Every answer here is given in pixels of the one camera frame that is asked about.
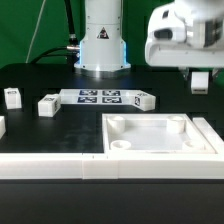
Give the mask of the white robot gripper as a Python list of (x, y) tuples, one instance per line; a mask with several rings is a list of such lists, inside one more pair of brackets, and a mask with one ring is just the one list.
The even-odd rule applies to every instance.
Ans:
[(224, 40), (214, 45), (197, 49), (186, 43), (156, 41), (148, 38), (145, 45), (145, 61), (155, 67), (179, 67), (178, 70), (187, 80), (191, 68), (213, 68), (209, 71), (209, 81), (218, 78), (224, 68)]

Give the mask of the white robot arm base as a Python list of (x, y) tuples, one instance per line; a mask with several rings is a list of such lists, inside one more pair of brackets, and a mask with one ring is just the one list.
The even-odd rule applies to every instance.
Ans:
[(114, 78), (131, 65), (122, 38), (123, 0), (85, 0), (85, 35), (80, 41), (76, 72)]

